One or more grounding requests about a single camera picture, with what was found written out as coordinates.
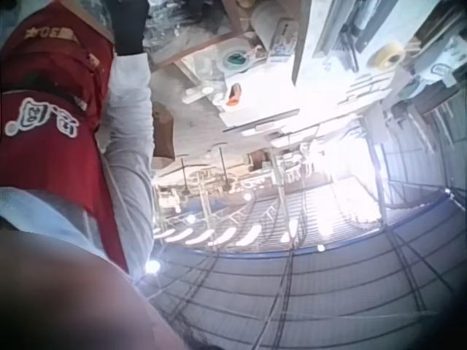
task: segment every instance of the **red item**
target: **red item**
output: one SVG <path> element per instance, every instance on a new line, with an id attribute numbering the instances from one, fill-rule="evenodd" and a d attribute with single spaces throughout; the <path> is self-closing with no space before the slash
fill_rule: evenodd
<path id="1" fill-rule="evenodd" d="M 44 190 L 84 208 L 107 256 L 128 272 L 94 139 L 112 58 L 112 44 L 58 2 L 21 23 L 0 52 L 1 86 L 40 76 L 72 98 L 2 89 L 0 187 Z"/>

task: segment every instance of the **ceiling light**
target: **ceiling light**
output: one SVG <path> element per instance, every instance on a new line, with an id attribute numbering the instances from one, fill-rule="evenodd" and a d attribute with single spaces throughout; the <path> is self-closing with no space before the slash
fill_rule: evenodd
<path id="1" fill-rule="evenodd" d="M 194 215 L 192 215 L 192 214 L 188 215 L 188 216 L 187 216 L 187 222 L 188 222 L 190 225 L 194 224 L 194 223 L 196 222 L 196 217 L 195 217 Z"/>
<path id="2" fill-rule="evenodd" d="M 146 268 L 146 273 L 155 275 L 161 269 L 161 263 L 158 262 L 157 260 L 149 260 L 148 262 L 146 262 L 145 268 Z"/>
<path id="3" fill-rule="evenodd" d="M 214 233 L 214 230 L 208 230 L 208 231 L 202 233 L 199 237 L 196 237 L 194 239 L 190 239 L 189 241 L 186 241 L 185 244 L 190 246 L 192 244 L 198 244 L 198 243 L 204 242 L 209 237 L 211 237 L 213 233 Z"/>
<path id="4" fill-rule="evenodd" d="M 215 241 L 209 242 L 207 245 L 208 246 L 217 246 L 218 244 L 225 243 L 229 239 L 231 239 L 236 232 L 236 227 L 229 227 L 227 230 L 225 230 L 224 234 L 221 235 L 221 237 L 218 237 Z"/>
<path id="5" fill-rule="evenodd" d="M 280 238 L 280 243 L 288 243 L 290 242 L 289 232 L 285 231 L 282 237 Z"/>
<path id="6" fill-rule="evenodd" d="M 248 244 L 251 244 L 260 234 L 261 232 L 261 225 L 253 225 L 249 233 L 242 238 L 240 241 L 236 242 L 236 246 L 247 246 Z"/>
<path id="7" fill-rule="evenodd" d="M 167 230 L 166 232 L 160 234 L 160 235 L 155 235 L 154 238 L 165 238 L 169 237 L 172 233 L 175 232 L 174 228 L 171 228 L 170 230 Z"/>
<path id="8" fill-rule="evenodd" d="M 178 235 L 176 236 L 173 236 L 173 237 L 168 237 L 166 239 L 166 242 L 177 242 L 177 241 L 180 241 L 184 238 L 187 238 L 191 233 L 193 233 L 193 229 L 192 228 L 187 228 L 185 231 L 183 231 L 182 233 L 179 233 Z"/>
<path id="9" fill-rule="evenodd" d="M 292 236 L 292 238 L 295 238 L 295 236 L 297 234 L 297 229 L 298 229 L 298 220 L 297 219 L 291 219 L 291 221 L 289 221 L 289 232 L 290 232 L 290 236 Z"/>

